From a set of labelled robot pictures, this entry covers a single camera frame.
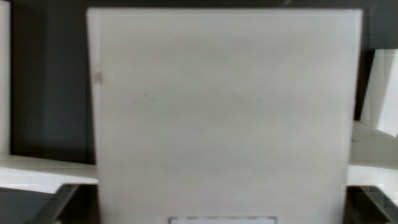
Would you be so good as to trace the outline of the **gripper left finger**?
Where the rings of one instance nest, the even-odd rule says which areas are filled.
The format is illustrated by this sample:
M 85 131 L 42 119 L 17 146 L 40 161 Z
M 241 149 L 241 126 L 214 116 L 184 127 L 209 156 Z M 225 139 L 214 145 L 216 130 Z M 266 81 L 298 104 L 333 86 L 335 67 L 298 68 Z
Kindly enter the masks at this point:
M 33 224 L 99 224 L 95 184 L 63 184 L 33 216 Z

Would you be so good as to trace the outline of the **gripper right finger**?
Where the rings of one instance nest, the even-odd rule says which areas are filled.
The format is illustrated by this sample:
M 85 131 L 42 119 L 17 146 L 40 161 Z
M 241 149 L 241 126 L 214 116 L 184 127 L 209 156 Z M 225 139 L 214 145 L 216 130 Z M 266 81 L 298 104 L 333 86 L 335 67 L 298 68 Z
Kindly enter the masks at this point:
M 398 224 L 398 205 L 376 186 L 346 187 L 342 224 Z

